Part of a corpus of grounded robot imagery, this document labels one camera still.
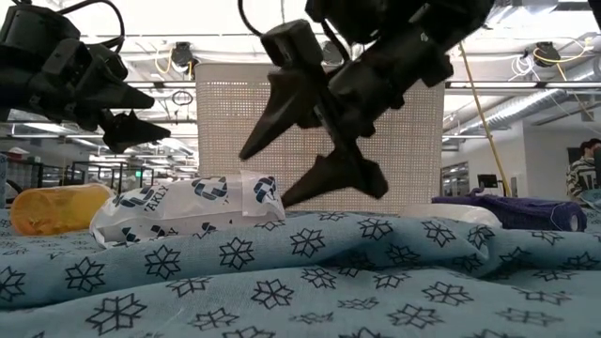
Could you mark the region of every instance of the white plastic bag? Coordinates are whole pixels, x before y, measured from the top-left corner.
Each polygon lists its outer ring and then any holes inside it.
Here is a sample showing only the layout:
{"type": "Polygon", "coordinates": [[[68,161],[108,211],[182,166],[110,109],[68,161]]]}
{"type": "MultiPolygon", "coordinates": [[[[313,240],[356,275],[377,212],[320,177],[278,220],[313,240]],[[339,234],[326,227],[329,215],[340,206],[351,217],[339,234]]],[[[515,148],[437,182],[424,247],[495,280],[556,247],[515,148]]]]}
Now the white plastic bag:
{"type": "Polygon", "coordinates": [[[274,177],[205,177],[125,192],[94,216],[90,232],[105,248],[283,220],[274,177]]]}
{"type": "Polygon", "coordinates": [[[483,207],[424,204],[401,207],[399,216],[412,218],[440,217],[466,223],[478,223],[490,227],[501,228],[501,221],[489,210],[483,207]]]}

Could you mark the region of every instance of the white perforated panel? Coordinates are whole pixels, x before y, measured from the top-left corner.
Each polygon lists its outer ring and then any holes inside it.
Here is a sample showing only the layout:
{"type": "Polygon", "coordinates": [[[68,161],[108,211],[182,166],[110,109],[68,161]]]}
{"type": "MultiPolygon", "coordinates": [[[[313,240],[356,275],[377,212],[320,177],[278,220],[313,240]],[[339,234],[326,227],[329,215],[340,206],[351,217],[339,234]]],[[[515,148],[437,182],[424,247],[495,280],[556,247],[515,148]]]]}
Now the white perforated panel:
{"type": "MultiPolygon", "coordinates": [[[[196,67],[198,149],[201,175],[235,173],[240,168],[275,175],[284,193],[333,146],[323,129],[293,127],[247,162],[239,151],[270,97],[270,65],[201,64],[196,67]]],[[[348,189],[293,207],[396,213],[400,206],[429,203],[438,195],[444,88],[419,83],[405,94],[405,106],[376,122],[377,133],[361,139],[365,158],[377,161],[390,191],[377,201],[348,189]]]]}

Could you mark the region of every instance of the orange object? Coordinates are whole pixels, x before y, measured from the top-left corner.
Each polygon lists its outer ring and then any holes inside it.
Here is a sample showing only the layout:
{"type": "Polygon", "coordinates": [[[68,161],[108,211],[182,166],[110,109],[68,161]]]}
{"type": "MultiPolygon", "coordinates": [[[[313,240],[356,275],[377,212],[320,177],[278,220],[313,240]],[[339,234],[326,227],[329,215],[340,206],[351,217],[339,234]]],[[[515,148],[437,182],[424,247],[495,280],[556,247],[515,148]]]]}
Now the orange object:
{"type": "Polygon", "coordinates": [[[15,198],[10,221],[24,236],[84,230],[112,194],[101,184],[29,189],[15,198]]]}

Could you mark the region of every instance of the patterned bedsheet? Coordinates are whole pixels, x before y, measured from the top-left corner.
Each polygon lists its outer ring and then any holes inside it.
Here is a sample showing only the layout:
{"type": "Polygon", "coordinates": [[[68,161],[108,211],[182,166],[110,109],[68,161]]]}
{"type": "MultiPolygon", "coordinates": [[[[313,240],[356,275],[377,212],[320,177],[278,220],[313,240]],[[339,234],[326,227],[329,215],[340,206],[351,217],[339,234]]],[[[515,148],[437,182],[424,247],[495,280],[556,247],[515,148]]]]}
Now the patterned bedsheet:
{"type": "Polygon", "coordinates": [[[601,234],[301,213],[100,250],[0,222],[2,337],[594,337],[601,234]]]}

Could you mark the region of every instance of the dark blue towel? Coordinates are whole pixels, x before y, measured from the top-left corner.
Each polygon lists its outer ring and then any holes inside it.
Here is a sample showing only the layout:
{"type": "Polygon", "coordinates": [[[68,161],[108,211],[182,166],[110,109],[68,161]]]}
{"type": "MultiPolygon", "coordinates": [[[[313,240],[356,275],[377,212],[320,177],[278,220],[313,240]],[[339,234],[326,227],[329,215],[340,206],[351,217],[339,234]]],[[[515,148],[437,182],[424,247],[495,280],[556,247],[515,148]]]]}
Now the dark blue towel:
{"type": "Polygon", "coordinates": [[[432,203],[483,207],[497,216],[505,229],[584,231],[586,215],[574,202],[555,202],[531,198],[507,198],[495,195],[476,195],[474,189],[465,197],[434,197],[432,203]],[[578,229],[571,221],[576,216],[578,229]]]}

